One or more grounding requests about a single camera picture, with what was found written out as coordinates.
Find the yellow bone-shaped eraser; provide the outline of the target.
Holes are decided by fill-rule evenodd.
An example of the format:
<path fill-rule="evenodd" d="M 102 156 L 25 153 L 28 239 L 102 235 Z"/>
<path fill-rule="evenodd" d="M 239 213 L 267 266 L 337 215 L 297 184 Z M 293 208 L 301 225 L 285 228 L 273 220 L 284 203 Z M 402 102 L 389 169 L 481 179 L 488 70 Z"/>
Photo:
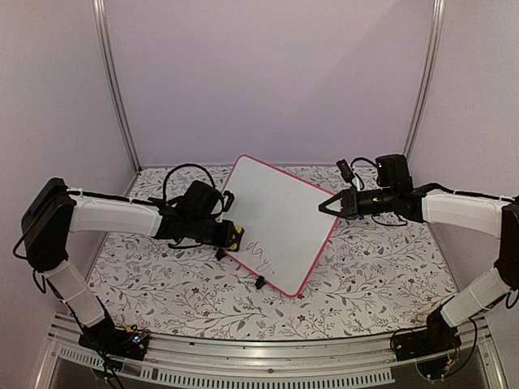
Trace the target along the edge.
<path fill-rule="evenodd" d="M 230 251 L 237 252 L 240 249 L 242 236 L 244 234 L 244 229 L 240 226 L 236 226 L 235 230 L 231 237 L 231 243 L 228 247 Z"/>

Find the pink-framed whiteboard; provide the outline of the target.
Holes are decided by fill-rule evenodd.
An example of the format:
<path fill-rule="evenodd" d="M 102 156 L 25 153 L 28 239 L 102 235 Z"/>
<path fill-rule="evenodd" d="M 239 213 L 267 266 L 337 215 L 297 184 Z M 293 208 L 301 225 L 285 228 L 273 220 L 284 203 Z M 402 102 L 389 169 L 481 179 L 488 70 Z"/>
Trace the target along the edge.
<path fill-rule="evenodd" d="M 234 195 L 224 217 L 244 230 L 226 256 L 286 297 L 299 295 L 337 227 L 337 217 L 318 209 L 333 193 L 248 155 L 224 188 Z"/>

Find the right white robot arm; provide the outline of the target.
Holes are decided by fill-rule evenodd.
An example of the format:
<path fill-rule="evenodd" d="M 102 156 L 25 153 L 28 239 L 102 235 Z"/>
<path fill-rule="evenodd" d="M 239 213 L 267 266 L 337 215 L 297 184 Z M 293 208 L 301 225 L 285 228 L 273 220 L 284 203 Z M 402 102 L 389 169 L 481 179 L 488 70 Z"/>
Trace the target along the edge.
<path fill-rule="evenodd" d="M 375 169 L 377 187 L 368 190 L 354 170 L 359 158 L 339 160 L 348 188 L 319 205 L 320 212 L 341 219 L 393 214 L 425 224 L 446 255 L 461 287 L 427 317 L 419 336 L 425 353 L 437 353 L 451 329 L 501 301 L 518 301 L 518 198 L 450 189 L 438 182 L 417 186 L 402 154 L 379 156 L 367 163 Z"/>

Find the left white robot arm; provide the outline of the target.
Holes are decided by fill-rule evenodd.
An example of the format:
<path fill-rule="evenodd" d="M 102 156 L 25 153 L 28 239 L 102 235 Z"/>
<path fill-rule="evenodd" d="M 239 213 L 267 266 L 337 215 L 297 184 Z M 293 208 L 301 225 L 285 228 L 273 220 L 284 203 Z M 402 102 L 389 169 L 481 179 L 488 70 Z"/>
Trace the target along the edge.
<path fill-rule="evenodd" d="M 90 340 L 104 352 L 121 343 L 117 329 L 83 276 L 69 258 L 74 235 L 123 233 L 170 241 L 173 248 L 213 246 L 237 251 L 244 229 L 223 218 L 234 195 L 214 185 L 194 181 L 184 194 L 166 193 L 146 200 L 73 189 L 61 178 L 50 179 L 21 220 L 21 236 L 12 254 L 26 261 L 57 293 L 79 323 L 89 328 Z"/>

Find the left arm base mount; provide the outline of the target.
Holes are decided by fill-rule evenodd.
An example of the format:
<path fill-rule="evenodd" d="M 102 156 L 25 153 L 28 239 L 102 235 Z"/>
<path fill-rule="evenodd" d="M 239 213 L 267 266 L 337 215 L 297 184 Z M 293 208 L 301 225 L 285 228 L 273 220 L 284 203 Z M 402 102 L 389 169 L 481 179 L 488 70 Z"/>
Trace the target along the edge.
<path fill-rule="evenodd" d="M 136 325 L 118 328 L 109 322 L 82 327 L 79 345 L 106 355 L 143 361 L 148 351 L 150 331 Z"/>

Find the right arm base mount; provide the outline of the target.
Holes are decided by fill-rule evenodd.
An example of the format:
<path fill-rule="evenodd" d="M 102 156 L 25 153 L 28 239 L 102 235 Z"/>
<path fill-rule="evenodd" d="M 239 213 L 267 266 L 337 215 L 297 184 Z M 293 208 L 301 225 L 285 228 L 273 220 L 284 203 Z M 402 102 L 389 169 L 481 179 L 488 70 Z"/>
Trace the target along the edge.
<path fill-rule="evenodd" d="M 392 334 L 389 347 L 397 361 L 415 360 L 418 373 L 433 382 L 445 379 L 457 362 L 461 337 L 455 327 L 404 328 Z"/>

